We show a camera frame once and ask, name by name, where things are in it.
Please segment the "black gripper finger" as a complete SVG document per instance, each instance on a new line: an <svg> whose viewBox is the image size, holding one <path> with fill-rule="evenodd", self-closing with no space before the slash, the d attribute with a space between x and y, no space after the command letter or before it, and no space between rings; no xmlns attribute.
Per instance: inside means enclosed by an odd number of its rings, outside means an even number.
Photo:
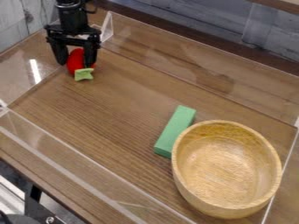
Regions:
<svg viewBox="0 0 299 224"><path fill-rule="evenodd" d="M50 42L50 49L57 63L64 66L69 57L68 47L57 41Z"/></svg>
<svg viewBox="0 0 299 224"><path fill-rule="evenodd" d="M84 45L84 66L90 67L97 59L97 48L92 44Z"/></svg>

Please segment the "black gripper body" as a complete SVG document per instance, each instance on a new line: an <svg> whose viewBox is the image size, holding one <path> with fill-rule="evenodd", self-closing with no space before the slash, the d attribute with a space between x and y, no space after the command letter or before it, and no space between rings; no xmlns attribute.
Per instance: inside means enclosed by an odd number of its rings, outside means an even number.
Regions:
<svg viewBox="0 0 299 224"><path fill-rule="evenodd" d="M46 43L50 46L84 46L90 44L100 48L101 31L90 26L84 27L77 32L65 31L58 24L46 24Z"/></svg>

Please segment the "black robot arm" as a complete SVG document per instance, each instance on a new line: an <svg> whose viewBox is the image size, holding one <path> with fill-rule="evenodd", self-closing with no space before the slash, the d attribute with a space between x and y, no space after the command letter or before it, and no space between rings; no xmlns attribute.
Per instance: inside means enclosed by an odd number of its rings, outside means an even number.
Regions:
<svg viewBox="0 0 299 224"><path fill-rule="evenodd" d="M92 28L88 21L88 14L94 14L97 10L86 10L85 4L85 0L56 0L60 22L44 26L45 39L60 65L69 57L68 46L82 48L84 67L90 67L97 59L101 31Z"/></svg>

